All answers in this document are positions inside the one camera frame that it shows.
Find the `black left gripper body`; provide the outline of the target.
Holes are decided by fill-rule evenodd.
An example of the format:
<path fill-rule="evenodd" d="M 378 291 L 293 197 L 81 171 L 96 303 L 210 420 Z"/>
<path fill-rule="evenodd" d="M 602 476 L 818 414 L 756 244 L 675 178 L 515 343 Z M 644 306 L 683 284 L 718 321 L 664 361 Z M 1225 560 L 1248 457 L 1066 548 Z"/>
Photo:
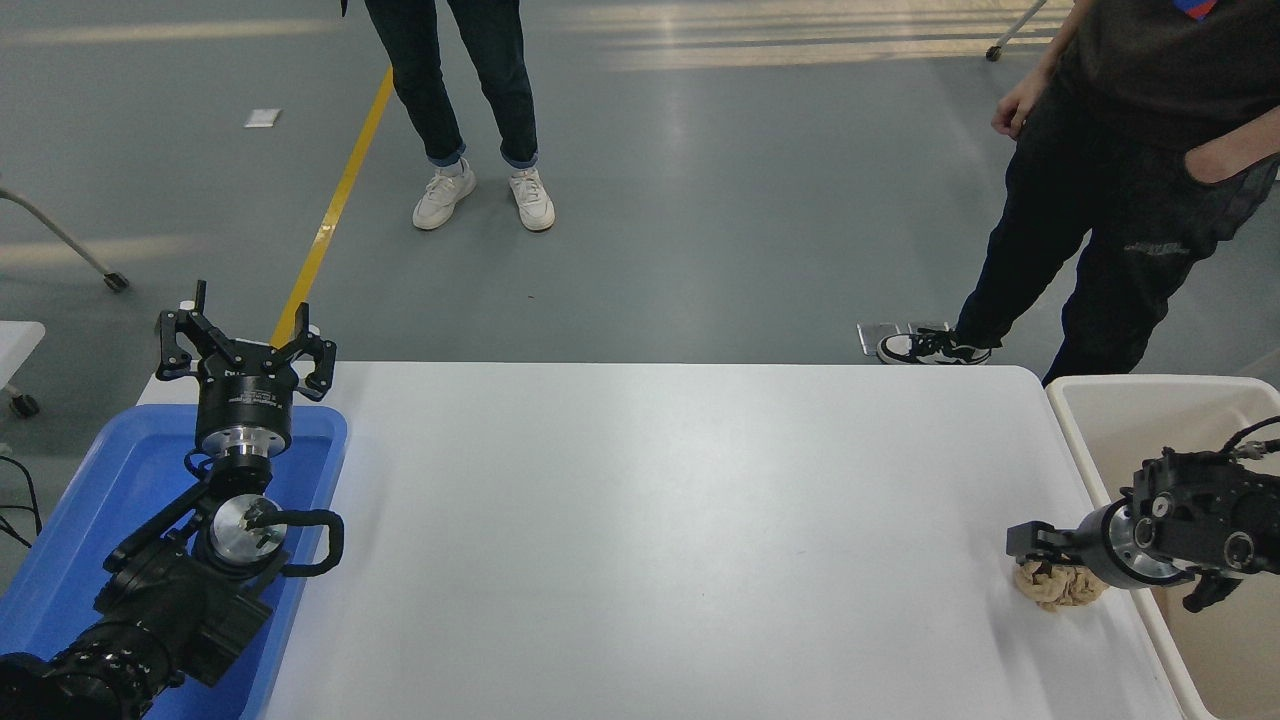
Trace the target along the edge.
<path fill-rule="evenodd" d="M 201 363 L 196 437 L 207 439 L 233 427 L 256 427 L 282 439 L 291 438 L 293 395 L 298 377 L 292 370 L 234 369 L 220 360 Z"/>

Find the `person's hand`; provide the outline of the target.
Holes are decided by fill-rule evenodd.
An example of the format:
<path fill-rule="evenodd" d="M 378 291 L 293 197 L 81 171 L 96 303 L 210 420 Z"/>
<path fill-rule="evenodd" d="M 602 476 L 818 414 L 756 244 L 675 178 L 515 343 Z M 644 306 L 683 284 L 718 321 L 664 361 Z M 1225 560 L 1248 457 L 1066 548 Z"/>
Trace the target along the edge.
<path fill-rule="evenodd" d="M 1023 77 L 997 102 L 991 120 L 992 129 L 1010 140 L 1019 140 L 1050 79 L 1051 74 L 1041 69 Z"/>

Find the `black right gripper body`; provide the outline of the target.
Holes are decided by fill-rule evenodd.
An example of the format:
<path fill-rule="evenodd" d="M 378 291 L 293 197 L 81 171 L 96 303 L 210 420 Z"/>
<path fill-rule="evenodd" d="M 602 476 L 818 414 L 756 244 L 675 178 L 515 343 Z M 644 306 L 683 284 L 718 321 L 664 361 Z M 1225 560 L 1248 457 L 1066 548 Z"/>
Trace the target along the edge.
<path fill-rule="evenodd" d="M 1121 559 L 1111 538 L 1115 518 L 1125 507 L 1124 502 L 1116 502 L 1089 512 L 1074 530 L 1074 546 L 1080 565 L 1105 584 L 1134 591 L 1143 588 L 1143 580 Z"/>

